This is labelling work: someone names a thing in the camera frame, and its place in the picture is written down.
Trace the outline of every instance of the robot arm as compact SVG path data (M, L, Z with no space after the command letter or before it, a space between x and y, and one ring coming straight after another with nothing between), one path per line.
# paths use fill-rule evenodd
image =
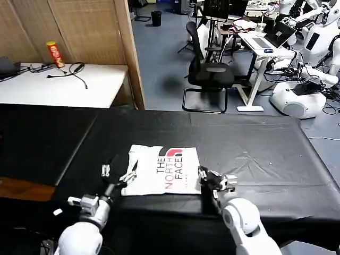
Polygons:
M322 81L323 84L325 85L326 89L332 87L333 85L335 85L339 82L339 78L336 75L324 73L324 72L322 72L318 69L312 68L311 66L308 66L308 65L304 65L302 67L301 77L306 78L308 80L311 80L314 83L318 83L318 82Z
M222 217L233 236L237 255L282 255L278 245L267 234L258 208L249 200L230 200L222 210Z
M199 170L202 188L207 187L211 191L216 208L236 244L236 254L282 255L278 245L268 236L258 208L247 199L235 198L237 177L220 175L202 166Z
M69 197L71 206L80 206L79 222L67 227L61 234L54 255L97 255L103 237L101 231L105 227L110 208L115 197L120 196L125 188L136 177L137 162L132 172L125 174L117 183L110 183L101 196L84 195L81 199Z
M292 7L297 0L280 0L280 14L288 16L291 12ZM319 7L316 0L305 0L305 2L312 7L314 10Z
M323 7L318 7L317 9L307 12L297 18L285 18L285 23L288 24L290 27L294 28L297 23L309 19L310 17L313 17L315 15L318 15L322 13L323 10L324 10Z
M340 69L340 38L333 42L333 57L330 62L329 74L337 75Z

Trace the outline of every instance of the paper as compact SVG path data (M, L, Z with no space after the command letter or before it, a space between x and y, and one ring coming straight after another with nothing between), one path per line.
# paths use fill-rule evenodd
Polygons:
M137 177L122 190L123 196L201 194L196 148L132 145L127 173L137 160Z

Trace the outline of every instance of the computer mouse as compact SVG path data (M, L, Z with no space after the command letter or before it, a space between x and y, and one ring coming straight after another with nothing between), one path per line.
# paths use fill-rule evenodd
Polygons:
M273 49L265 49L264 51L265 51L265 53L273 53L274 52Z

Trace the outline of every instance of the wooden wall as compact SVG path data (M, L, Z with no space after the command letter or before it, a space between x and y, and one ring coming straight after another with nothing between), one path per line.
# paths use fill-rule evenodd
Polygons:
M126 64L139 109L144 96L127 0L0 0L0 56L51 62L57 41L67 63Z

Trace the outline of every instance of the black chair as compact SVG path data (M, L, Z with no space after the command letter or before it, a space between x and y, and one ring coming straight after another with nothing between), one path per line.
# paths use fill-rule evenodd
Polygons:
M184 91L182 108L188 112L203 112L203 113L225 113L227 110L228 93L227 88L234 84L234 74L230 67L223 63L204 63L204 57L201 52L200 42L198 39L197 29L194 22L186 24L186 30L191 35L194 59L189 66L188 82L192 85L200 86L202 89L189 88ZM210 59L213 52L220 52L221 48L207 47L207 59ZM225 108L221 112L213 110L189 109L185 107L186 93L194 92L221 92L225 89Z

